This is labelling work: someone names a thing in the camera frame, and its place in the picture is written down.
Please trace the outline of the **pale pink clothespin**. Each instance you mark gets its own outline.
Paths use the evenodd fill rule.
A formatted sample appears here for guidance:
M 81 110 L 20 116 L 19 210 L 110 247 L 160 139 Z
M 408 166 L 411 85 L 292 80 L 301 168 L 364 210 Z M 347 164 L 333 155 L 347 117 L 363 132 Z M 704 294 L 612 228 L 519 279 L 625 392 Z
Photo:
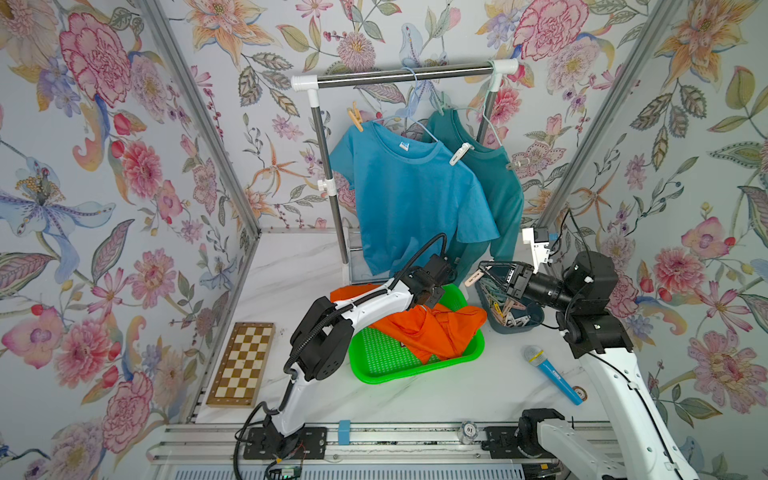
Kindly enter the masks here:
M 464 286 L 469 288 L 473 286 L 477 281 L 479 281 L 483 276 L 485 275 L 485 272 L 482 269 L 476 270 L 474 273 L 472 273 L 465 281 Z

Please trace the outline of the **orange garment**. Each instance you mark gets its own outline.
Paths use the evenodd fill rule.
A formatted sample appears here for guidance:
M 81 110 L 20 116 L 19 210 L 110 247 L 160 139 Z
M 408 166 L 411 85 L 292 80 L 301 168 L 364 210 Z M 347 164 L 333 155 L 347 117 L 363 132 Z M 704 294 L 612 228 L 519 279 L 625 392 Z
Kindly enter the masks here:
M 422 364 L 458 358 L 487 320 L 480 307 L 469 306 L 463 293 L 446 285 L 433 308 L 418 305 L 373 323 L 371 328 L 403 344 Z

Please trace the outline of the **teal embroidered t-shirt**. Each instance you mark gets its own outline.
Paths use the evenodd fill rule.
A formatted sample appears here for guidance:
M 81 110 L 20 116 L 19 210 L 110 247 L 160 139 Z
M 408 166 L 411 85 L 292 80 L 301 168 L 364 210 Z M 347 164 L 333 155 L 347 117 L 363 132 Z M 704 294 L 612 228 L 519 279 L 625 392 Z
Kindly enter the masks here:
M 433 113 L 428 121 L 429 132 L 423 136 L 427 142 L 440 140 L 455 151 L 463 144 L 471 146 L 460 162 L 467 166 L 478 179 L 487 200 L 500 237 L 479 243 L 451 241 L 447 255 L 453 261 L 457 285 L 469 276 L 475 264 L 485 254 L 497 261 L 514 259 L 521 230 L 523 213 L 523 190 L 506 150 L 495 138 L 492 130 L 487 131 L 486 140 L 478 142 L 460 121 L 455 109 Z

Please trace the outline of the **blue garment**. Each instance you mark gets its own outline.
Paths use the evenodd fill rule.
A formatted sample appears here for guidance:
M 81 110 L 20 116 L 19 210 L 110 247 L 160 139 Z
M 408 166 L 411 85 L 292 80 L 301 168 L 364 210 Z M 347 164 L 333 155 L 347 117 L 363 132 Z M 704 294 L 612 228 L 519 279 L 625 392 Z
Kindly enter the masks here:
M 354 192 L 363 258 L 373 275 L 395 274 L 439 233 L 448 241 L 499 237 L 475 174 L 442 143 L 399 136 L 363 123 L 344 133 L 330 154 L 333 170 Z

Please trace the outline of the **mint green clothespin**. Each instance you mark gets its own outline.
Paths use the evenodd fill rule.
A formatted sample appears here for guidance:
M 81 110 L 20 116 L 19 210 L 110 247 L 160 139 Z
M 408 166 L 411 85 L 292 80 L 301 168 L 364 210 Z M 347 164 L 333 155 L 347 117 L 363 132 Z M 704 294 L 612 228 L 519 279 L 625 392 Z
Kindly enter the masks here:
M 436 96 L 435 102 L 436 102 L 437 111 L 441 116 L 444 116 L 445 111 L 449 108 L 449 105 L 446 103 L 444 96 L 443 95 Z

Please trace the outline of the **beige yellow clothespin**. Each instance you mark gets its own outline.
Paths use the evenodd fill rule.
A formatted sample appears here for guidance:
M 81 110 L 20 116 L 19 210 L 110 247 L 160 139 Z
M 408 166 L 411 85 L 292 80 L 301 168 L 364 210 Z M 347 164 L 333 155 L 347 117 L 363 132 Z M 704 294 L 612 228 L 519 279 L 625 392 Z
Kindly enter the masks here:
M 359 132 L 364 131 L 363 123 L 364 120 L 362 119 L 362 115 L 360 113 L 360 110 L 357 108 L 357 103 L 354 102 L 350 108 L 347 109 L 347 114 L 352 121 L 353 125 Z

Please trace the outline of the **mint green wire hanger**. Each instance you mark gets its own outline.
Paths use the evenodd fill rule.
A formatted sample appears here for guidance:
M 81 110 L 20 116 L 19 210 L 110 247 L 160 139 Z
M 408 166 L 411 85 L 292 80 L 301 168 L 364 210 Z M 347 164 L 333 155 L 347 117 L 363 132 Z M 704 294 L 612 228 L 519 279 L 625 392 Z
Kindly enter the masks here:
M 476 141 L 481 145 L 485 145 L 488 131 L 491 131 L 496 141 L 496 145 L 498 147 L 501 147 L 502 140 L 500 138 L 500 135 L 498 134 L 495 124 L 492 121 L 492 115 L 495 108 L 498 92 L 502 84 L 502 74 L 497 72 L 496 62 L 494 60 L 490 61 L 489 64 L 491 66 L 492 72 L 489 80 L 489 86 L 485 95 L 485 99 L 483 101 L 481 122 L 478 126 Z

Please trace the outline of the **light blue wire hanger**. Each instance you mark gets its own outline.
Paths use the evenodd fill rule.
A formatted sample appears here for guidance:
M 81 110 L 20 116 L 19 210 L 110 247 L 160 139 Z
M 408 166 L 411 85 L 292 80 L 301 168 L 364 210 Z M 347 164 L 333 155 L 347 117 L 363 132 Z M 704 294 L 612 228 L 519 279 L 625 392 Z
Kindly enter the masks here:
M 422 87 L 423 81 L 418 78 L 418 75 L 413 68 L 403 67 L 403 70 L 409 72 L 413 77 L 413 85 L 405 107 L 397 110 L 392 115 L 382 117 L 381 119 L 376 119 L 375 123 L 385 126 L 386 122 L 390 120 L 410 121 L 412 124 L 418 125 L 421 128 L 423 134 L 426 134 L 432 140 L 438 142 L 439 139 L 431 132 L 426 124 L 417 118 L 417 113 L 419 111 L 420 103 L 424 93 L 424 88 Z

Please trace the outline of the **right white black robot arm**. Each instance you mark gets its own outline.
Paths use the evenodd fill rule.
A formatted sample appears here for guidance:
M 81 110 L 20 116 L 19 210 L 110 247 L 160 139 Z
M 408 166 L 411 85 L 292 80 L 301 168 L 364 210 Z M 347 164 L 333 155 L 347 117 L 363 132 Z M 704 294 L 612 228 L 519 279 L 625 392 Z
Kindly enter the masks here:
M 622 455 L 613 460 L 551 408 L 522 412 L 514 433 L 492 428 L 487 446 L 515 450 L 533 460 L 557 459 L 577 479 L 695 479 L 698 474 L 676 445 L 640 373 L 633 344 L 608 310 L 618 275 L 610 257 L 584 250 L 560 278 L 542 273 L 551 237 L 527 228 L 524 244 L 534 262 L 479 263 L 476 275 L 492 281 L 508 298 L 526 299 L 556 313 L 557 328 L 588 374 Z

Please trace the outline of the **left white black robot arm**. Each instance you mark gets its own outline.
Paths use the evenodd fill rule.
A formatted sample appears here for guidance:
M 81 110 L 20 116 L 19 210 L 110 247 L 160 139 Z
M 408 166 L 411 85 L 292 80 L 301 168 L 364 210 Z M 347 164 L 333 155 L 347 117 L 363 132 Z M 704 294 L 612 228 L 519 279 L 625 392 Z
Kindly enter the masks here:
M 261 402 L 235 433 L 233 463 L 237 464 L 248 438 L 259 430 L 267 441 L 267 458 L 285 458 L 299 444 L 306 424 L 304 404 L 314 386 L 329 378 L 342 365 L 354 336 L 374 323 L 415 307 L 434 307 L 443 287 L 454 275 L 445 259 L 447 236 L 427 241 L 394 277 L 352 299 L 333 302 L 320 297 L 310 306 L 290 338 L 291 351 L 283 372 L 289 376 L 285 393 L 276 408 Z

